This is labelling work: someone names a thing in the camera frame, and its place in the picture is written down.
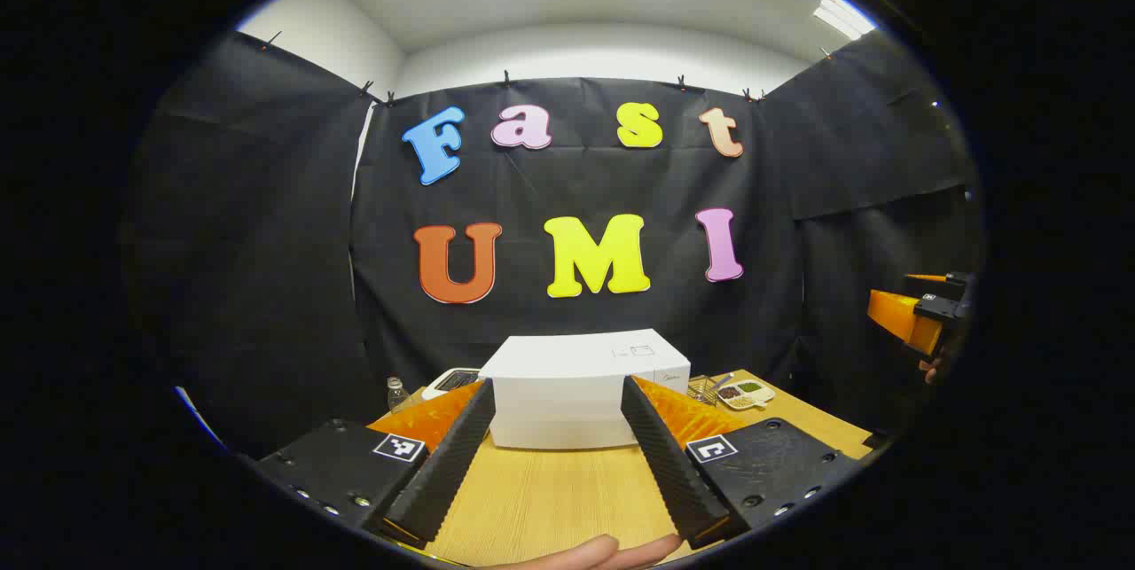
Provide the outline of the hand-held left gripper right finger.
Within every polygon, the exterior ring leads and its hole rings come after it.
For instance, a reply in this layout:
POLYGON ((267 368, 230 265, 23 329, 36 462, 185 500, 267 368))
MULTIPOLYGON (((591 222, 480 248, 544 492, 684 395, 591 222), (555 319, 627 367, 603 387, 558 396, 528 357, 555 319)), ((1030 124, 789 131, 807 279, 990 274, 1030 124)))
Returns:
POLYGON ((863 469, 787 419, 729 430, 725 417, 638 376, 624 377, 621 412, 692 550, 775 528, 863 469))

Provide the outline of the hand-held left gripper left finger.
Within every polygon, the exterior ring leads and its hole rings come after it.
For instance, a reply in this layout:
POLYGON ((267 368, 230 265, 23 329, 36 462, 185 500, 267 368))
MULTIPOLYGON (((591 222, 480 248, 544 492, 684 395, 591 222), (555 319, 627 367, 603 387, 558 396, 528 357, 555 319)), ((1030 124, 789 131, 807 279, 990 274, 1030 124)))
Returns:
POLYGON ((346 527, 423 547, 449 508, 496 413, 479 380, 381 421, 325 421, 258 460, 267 481, 346 527))

